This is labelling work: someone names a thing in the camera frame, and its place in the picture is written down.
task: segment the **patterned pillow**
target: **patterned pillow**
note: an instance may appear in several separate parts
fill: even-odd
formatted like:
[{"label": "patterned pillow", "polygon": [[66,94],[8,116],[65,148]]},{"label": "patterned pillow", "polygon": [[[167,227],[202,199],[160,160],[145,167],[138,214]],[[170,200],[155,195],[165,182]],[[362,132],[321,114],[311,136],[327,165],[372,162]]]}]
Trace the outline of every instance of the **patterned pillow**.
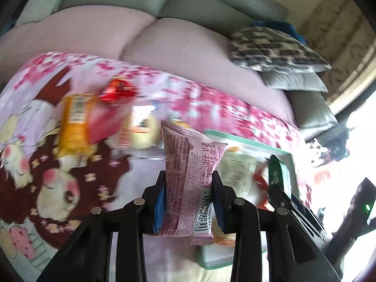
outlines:
[{"label": "patterned pillow", "polygon": [[231,61],[255,71],[310,73],[331,69],[314,50],[267,27],[246,27],[231,37]]}]

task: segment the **pink snack package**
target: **pink snack package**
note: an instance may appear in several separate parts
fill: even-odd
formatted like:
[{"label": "pink snack package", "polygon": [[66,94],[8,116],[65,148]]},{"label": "pink snack package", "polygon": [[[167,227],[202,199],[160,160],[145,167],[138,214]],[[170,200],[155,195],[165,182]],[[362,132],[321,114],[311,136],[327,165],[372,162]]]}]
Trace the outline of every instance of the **pink snack package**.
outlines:
[{"label": "pink snack package", "polygon": [[193,245],[213,244],[212,173],[227,144],[162,121],[166,153],[166,213],[160,236]]},{"label": "pink snack package", "polygon": [[112,107],[98,99],[88,113],[88,142],[93,144],[112,136],[121,129],[121,125],[132,111],[130,104]]}]

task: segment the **orange wrapper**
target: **orange wrapper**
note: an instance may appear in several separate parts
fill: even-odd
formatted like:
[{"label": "orange wrapper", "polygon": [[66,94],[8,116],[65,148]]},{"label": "orange wrapper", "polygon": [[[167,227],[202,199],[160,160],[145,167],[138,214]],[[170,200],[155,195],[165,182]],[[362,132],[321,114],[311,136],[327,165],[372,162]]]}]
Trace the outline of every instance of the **orange wrapper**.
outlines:
[{"label": "orange wrapper", "polygon": [[95,147],[88,142],[87,117],[93,104],[93,94],[65,97],[63,124],[59,141],[58,157],[69,154],[91,156]]}]

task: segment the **green snack package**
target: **green snack package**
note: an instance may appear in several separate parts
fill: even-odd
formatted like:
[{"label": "green snack package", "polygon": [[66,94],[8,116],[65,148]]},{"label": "green snack package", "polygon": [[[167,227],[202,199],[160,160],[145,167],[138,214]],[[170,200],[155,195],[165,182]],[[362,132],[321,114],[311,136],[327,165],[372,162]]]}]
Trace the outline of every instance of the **green snack package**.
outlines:
[{"label": "green snack package", "polygon": [[277,184],[291,198],[290,172],[275,155],[269,160],[269,185]]}]

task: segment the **grey pillow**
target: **grey pillow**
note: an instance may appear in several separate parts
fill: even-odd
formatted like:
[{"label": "grey pillow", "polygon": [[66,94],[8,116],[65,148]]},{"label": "grey pillow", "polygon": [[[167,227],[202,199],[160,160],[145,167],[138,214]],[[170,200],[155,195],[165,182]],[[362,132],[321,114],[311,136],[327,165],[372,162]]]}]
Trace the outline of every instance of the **grey pillow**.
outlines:
[{"label": "grey pillow", "polygon": [[320,92],[286,91],[295,113],[296,125],[305,140],[338,124]]},{"label": "grey pillow", "polygon": [[325,84],[316,73],[284,74],[276,71],[261,72],[265,86],[282,90],[301,90],[328,92]]},{"label": "grey pillow", "polygon": [[230,41],[231,61],[256,71],[310,73],[331,69],[308,46],[283,32],[267,27],[246,27],[235,32]]}]

